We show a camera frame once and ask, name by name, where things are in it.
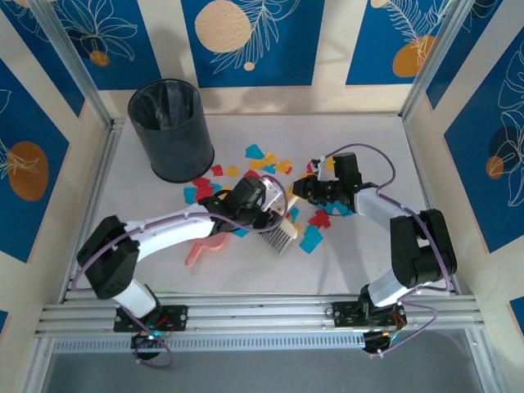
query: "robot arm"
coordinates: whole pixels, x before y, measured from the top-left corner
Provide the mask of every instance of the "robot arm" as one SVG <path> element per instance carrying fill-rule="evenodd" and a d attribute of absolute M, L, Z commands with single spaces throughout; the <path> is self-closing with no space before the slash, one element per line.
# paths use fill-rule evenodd
<path fill-rule="evenodd" d="M 77 255 L 80 266 L 85 266 L 117 237 L 130 235 L 103 253 L 86 271 L 97 297 L 113 299 L 144 323 L 154 323 L 162 316 L 161 306 L 153 292 L 133 278 L 138 262 L 187 240 L 235 230 L 234 225 L 211 217 L 210 213 L 253 228 L 267 228 L 279 217 L 270 207 L 282 191 L 266 178 L 243 178 L 224 194 L 223 199 L 219 195 L 204 198 L 187 209 L 155 219 L 123 223 L 111 216 L 101 221 Z"/>
<path fill-rule="evenodd" d="M 323 162 L 312 162 L 322 173 L 318 166 Z M 442 271 L 433 250 L 429 245 L 419 245 L 427 239 L 411 214 L 381 196 L 376 184 L 362 183 L 354 153 L 335 156 L 334 163 L 336 180 L 319 180 L 312 174 L 296 181 L 293 193 L 313 205 L 339 201 L 391 233 L 392 269 L 363 288 L 362 297 L 369 306 L 380 309 L 393 305 L 413 288 L 441 280 Z M 455 273 L 457 260 L 442 213 L 434 209 L 413 213 L 427 226 L 448 274 Z"/>

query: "white table surface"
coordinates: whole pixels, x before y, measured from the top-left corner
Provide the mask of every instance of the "white table surface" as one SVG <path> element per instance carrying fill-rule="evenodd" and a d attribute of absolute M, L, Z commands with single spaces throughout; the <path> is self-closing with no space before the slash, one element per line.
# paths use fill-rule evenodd
<path fill-rule="evenodd" d="M 397 179 L 386 193 L 414 209 L 424 207 L 401 120 L 393 115 L 247 115 L 207 116 L 215 147 L 214 165 L 224 170 L 236 165 L 240 174 L 214 177 L 214 183 L 234 186 L 249 169 L 245 149 L 256 143 L 281 160 L 292 159 L 289 175 L 277 173 L 285 186 L 304 172 L 314 157 L 328 154 L 351 142 L 381 148 L 395 163 Z M 375 152 L 355 149 L 364 181 L 377 184 L 390 176 L 386 162 Z M 122 221 L 147 219 L 184 209 L 184 187 L 157 178 L 133 126 L 126 120 L 110 173 L 97 209 L 95 226 L 108 215 Z M 298 222 L 303 231 L 314 207 L 299 201 Z M 374 222 L 352 215 L 331 218 L 321 229 L 324 240 L 310 254 L 299 248 L 303 232 L 277 256 L 255 233 L 230 236 L 220 251 L 204 251 L 196 265 L 184 264 L 191 244 L 182 243 L 158 251 L 141 261 L 135 278 L 154 291 L 186 293 L 359 293 L 360 288 L 391 268 L 389 233 Z M 80 286 L 87 286 L 83 281 Z"/>

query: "red paper scrap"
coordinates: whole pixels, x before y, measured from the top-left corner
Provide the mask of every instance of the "red paper scrap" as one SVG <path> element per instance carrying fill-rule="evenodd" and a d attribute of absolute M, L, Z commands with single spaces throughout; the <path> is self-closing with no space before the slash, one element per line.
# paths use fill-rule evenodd
<path fill-rule="evenodd" d="M 215 165 L 211 167 L 214 176 L 224 176 L 224 171 L 222 170 L 222 165 Z"/>
<path fill-rule="evenodd" d="M 318 209 L 315 211 L 314 216 L 308 220 L 310 225 L 314 225 L 317 228 L 329 228 L 331 227 L 331 221 L 329 221 L 329 215 L 326 211 Z"/>
<path fill-rule="evenodd" d="M 214 187 L 203 186 L 196 189 L 195 201 L 199 201 L 205 197 L 212 197 L 215 192 Z"/>
<path fill-rule="evenodd" d="M 260 178 L 260 175 L 257 174 L 253 169 L 250 169 L 247 172 L 245 172 L 244 176 L 242 176 L 242 177 L 246 178 L 247 176 L 255 176 L 256 178 Z"/>
<path fill-rule="evenodd" d="M 193 184 L 195 184 L 197 187 L 207 187 L 209 186 L 211 181 L 208 178 L 197 178 L 193 180 Z"/>

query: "beige circle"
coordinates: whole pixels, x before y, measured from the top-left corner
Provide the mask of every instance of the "beige circle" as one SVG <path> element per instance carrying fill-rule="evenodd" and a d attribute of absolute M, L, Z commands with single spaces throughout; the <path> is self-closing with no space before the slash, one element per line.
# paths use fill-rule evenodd
<path fill-rule="evenodd" d="M 29 5 L 27 4 L 27 0 L 13 0 L 16 4 L 19 6 L 22 6 L 24 8 L 29 8 Z"/>
<path fill-rule="evenodd" d="M 387 3 L 389 3 L 390 0 L 370 0 L 370 2 L 371 2 L 371 7 L 373 7 L 373 8 L 382 8 Z"/>
<path fill-rule="evenodd" d="M 251 37 L 251 23 L 234 2 L 214 0 L 195 19 L 196 36 L 206 49 L 225 53 L 246 45 Z"/>
<path fill-rule="evenodd" d="M 255 69 L 255 63 L 251 63 L 250 61 L 248 61 L 244 65 L 244 70 L 246 70 L 246 71 L 253 71 L 254 69 Z"/>

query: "wall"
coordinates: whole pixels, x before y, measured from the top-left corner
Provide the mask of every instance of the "wall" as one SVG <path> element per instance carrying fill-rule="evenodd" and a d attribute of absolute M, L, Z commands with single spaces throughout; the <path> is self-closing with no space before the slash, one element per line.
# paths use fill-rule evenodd
<path fill-rule="evenodd" d="M 52 6 L 116 117 L 126 114 L 137 88 L 160 77 L 199 86 L 208 114 L 398 111 L 449 4 L 58 0 Z M 430 14 L 433 22 L 423 23 Z M 106 33 L 93 34 L 96 25 Z"/>
<path fill-rule="evenodd" d="M 444 212 L 459 272 L 477 298 L 510 389 L 515 392 L 522 391 L 524 383 L 524 337 L 509 301 L 524 295 L 524 237 L 519 237 L 524 206 L 508 206 L 513 199 L 508 194 L 509 169 L 493 172 L 496 166 L 492 165 L 494 153 L 489 145 L 503 125 L 501 112 L 507 110 L 499 90 L 504 78 L 513 75 L 506 74 L 505 68 L 500 77 L 497 72 L 508 66 L 508 59 L 517 51 L 507 48 L 519 33 L 522 36 L 523 26 L 520 0 L 503 0 L 435 109 L 424 97 L 407 121 L 431 202 Z M 479 96 L 491 88 L 492 93 Z M 464 116 L 469 116 L 466 123 Z M 499 125 L 486 128 L 493 119 Z M 513 132 L 521 133 L 522 129 Z M 457 147 L 457 136 L 468 142 Z M 470 158 L 471 163 L 463 163 Z M 482 219 L 484 208 L 491 217 L 486 221 Z M 498 235 L 504 235 L 503 242 L 497 240 Z"/>
<path fill-rule="evenodd" d="M 0 250 L 5 251 L 0 251 L 0 309 L 8 312 L 0 336 L 0 391 L 8 392 L 16 384 L 42 306 L 57 300 L 86 202 L 93 159 L 105 132 L 88 104 L 78 108 L 78 100 L 64 98 L 78 97 L 68 96 L 67 82 L 57 82 L 66 81 L 66 76 L 46 73 L 1 11 L 0 36 L 3 98 L 11 91 L 5 108 L 7 100 L 2 101 L 0 139 L 11 153 L 20 138 L 38 141 L 45 153 L 31 166 L 24 156 L 30 149 L 19 150 L 16 154 L 27 158 L 28 166 L 18 166 L 16 172 L 7 168 L 0 178 Z M 0 154 L 0 164 L 14 162 L 12 157 Z"/>

